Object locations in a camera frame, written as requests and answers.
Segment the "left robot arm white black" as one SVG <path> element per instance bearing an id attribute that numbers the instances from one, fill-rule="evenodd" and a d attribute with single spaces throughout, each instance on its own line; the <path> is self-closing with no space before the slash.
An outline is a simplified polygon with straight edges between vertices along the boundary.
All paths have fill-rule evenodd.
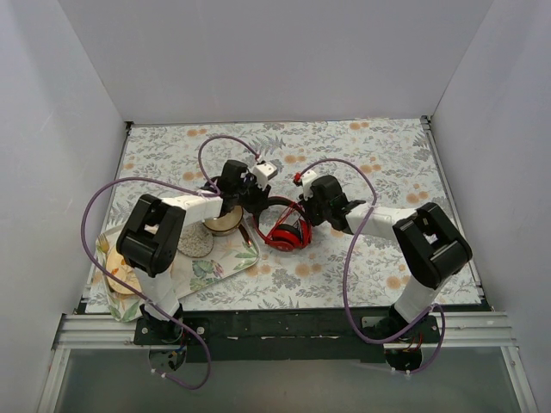
<path id="1" fill-rule="evenodd" d="M 150 194 L 138 199 L 116 250 L 137 276 L 144 296 L 142 317 L 161 342 L 175 343 L 183 333 L 183 309 L 169 271 L 182 230 L 223 217 L 236 206 L 255 212 L 268 199 L 269 180 L 276 175 L 276 166 L 266 161 L 249 168 L 229 160 L 219 176 L 195 192 L 164 200 Z"/>

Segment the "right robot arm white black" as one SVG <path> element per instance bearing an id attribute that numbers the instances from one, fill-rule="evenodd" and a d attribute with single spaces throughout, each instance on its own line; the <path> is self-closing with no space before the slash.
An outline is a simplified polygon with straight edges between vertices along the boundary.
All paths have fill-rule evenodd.
<path id="1" fill-rule="evenodd" d="M 312 225 L 325 222 L 331 228 L 352 236 L 344 262 L 343 301 L 346 317 L 365 343 L 409 342 L 421 330 L 420 321 L 435 307 L 435 298 L 448 279 L 459 273 L 473 258 L 466 239 L 443 209 L 428 202 L 417 209 L 389 208 L 348 200 L 334 176 L 320 176 L 309 170 L 294 177 L 302 188 L 300 204 Z M 365 335 L 351 315 L 348 302 L 348 272 L 354 242 L 371 236 L 398 244 L 410 279 L 388 315 Z"/>

